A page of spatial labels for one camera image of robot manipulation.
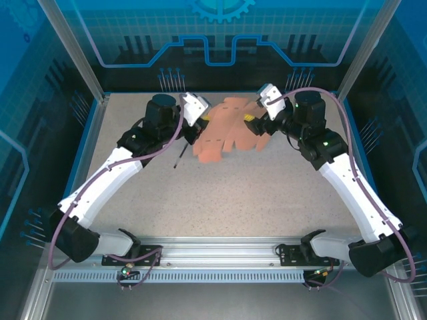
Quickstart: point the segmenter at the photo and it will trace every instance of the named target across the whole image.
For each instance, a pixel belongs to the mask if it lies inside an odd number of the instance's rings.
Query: white plastic housing
[[[198,97],[190,92],[185,93],[183,99],[185,101],[184,118],[187,120],[188,125],[193,127],[197,119],[207,110],[209,103],[204,98]]]
[[[263,105],[263,107],[266,108],[268,116],[271,120],[274,120],[278,113],[285,109],[285,101],[283,99],[273,103],[272,105],[267,104],[282,96],[279,89],[271,83],[266,83],[263,85],[262,88],[258,91],[258,95],[260,96],[260,103]]]
[[[132,152],[125,148],[115,148],[107,161],[96,171],[98,173],[103,168],[115,163],[116,161],[129,159]],[[77,222],[85,228],[89,228],[101,208],[107,203],[109,198],[127,181],[130,177],[142,170],[141,161],[132,161],[118,165],[110,171],[104,173],[89,187],[83,194],[78,206],[73,209],[70,217],[77,217]],[[59,206],[62,212],[66,212],[72,205],[77,194],[87,185],[88,179],[78,190],[63,199]]]
[[[356,220],[360,233],[362,234],[362,238],[365,240],[365,242],[375,242],[380,240],[381,234],[389,236],[393,233],[391,228],[389,228],[389,226],[383,222],[381,216],[378,214],[374,206],[366,198],[365,194],[354,180],[350,169],[350,160],[348,154],[345,153],[334,158],[333,163],[325,163],[319,171],[338,192],[341,199],[350,210],[350,213]],[[360,174],[361,182],[364,184],[371,197],[374,199],[377,205],[382,208],[384,214],[395,226],[395,228],[399,230],[399,225],[401,225],[402,222],[400,222],[400,220],[388,210],[385,204],[383,204],[369,183],[360,173],[359,169],[358,172]]]

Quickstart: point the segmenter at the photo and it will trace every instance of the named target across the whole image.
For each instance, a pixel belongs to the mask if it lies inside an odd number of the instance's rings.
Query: orange cloth
[[[201,163],[218,162],[222,159],[222,151],[232,152],[236,149],[249,151],[256,147],[261,151],[270,136],[254,135],[244,123],[245,114],[261,117],[266,110],[258,107],[255,102],[246,98],[225,98],[223,103],[212,108],[208,113],[209,125],[194,143],[193,154]]]

